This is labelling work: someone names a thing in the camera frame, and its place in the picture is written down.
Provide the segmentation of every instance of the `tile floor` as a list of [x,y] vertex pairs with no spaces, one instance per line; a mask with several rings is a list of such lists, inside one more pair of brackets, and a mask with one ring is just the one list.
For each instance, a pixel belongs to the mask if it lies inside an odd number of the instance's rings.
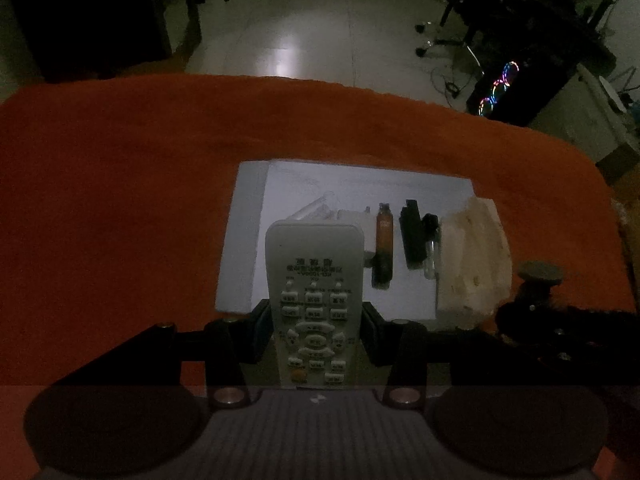
[[[424,40],[414,25],[437,22],[444,6],[441,0],[207,0],[199,6],[202,43],[186,71],[316,79],[447,106],[444,80],[452,72],[459,86],[470,79],[469,54],[442,46],[423,59],[414,53]],[[464,31],[452,14],[442,36],[460,38]],[[453,108],[465,108],[474,83],[458,99],[449,96]]]

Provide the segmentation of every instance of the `white remote control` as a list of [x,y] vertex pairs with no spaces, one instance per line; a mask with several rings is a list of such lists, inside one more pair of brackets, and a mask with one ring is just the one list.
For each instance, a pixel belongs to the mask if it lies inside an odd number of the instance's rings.
[[265,245],[280,384],[353,384],[362,230],[331,220],[283,220],[269,227]]

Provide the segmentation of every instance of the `remote control button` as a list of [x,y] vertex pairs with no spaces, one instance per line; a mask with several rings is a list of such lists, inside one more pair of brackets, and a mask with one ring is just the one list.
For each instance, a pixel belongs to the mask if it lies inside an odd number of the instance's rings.
[[332,305],[344,305],[347,303],[347,293],[338,292],[329,295],[329,303]]
[[298,350],[298,353],[304,357],[309,357],[310,359],[324,359],[325,357],[332,357],[335,355],[335,352],[327,346],[321,349],[303,346]]
[[335,330],[335,326],[326,321],[303,321],[296,325],[298,332],[322,332],[328,334]]
[[296,303],[298,301],[298,293],[295,290],[283,290],[280,294],[280,301],[283,303]]
[[331,319],[346,320],[347,319],[347,309],[346,308],[332,308],[329,311],[329,317]]
[[294,383],[306,383],[306,370],[304,368],[296,368],[291,371],[291,381]]
[[299,340],[300,334],[292,328],[289,328],[289,330],[287,330],[287,343],[289,343],[291,346],[295,346],[298,344]]
[[344,337],[344,332],[338,332],[337,334],[334,334],[334,336],[331,338],[332,348],[336,352],[339,352],[344,348],[345,340],[346,338]]
[[287,358],[287,365],[291,368],[303,368],[305,363],[299,357],[289,357]]
[[342,384],[344,382],[344,374],[324,374],[324,382],[327,384]]
[[305,343],[309,346],[319,348],[326,345],[326,338],[320,334],[311,334],[305,337]]
[[300,317],[300,307],[299,306],[283,306],[282,307],[282,315],[286,317]]
[[305,303],[322,303],[322,292],[305,292]]
[[309,370],[324,370],[324,361],[309,359]]
[[310,306],[305,310],[305,317],[311,319],[324,319],[324,308],[321,306]]
[[347,368],[347,361],[331,361],[332,372],[343,372]]

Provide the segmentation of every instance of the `dark cabinet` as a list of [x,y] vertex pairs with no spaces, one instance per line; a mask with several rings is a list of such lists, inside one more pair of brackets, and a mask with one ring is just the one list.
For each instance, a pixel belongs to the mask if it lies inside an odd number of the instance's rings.
[[[49,82],[110,76],[167,59],[163,0],[12,0],[28,45]],[[200,40],[198,10],[187,0]]]

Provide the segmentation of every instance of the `orange blanket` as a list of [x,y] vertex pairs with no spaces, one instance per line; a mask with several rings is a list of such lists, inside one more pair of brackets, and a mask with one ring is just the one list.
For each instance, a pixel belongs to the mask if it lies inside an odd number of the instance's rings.
[[[201,328],[243,160],[470,178],[495,201],[514,264],[562,265],[572,304],[634,307],[610,190],[586,156],[537,132],[277,78],[34,86],[0,110],[0,384],[49,384],[161,320]],[[2,478],[36,471],[17,437],[34,391],[2,389]]]

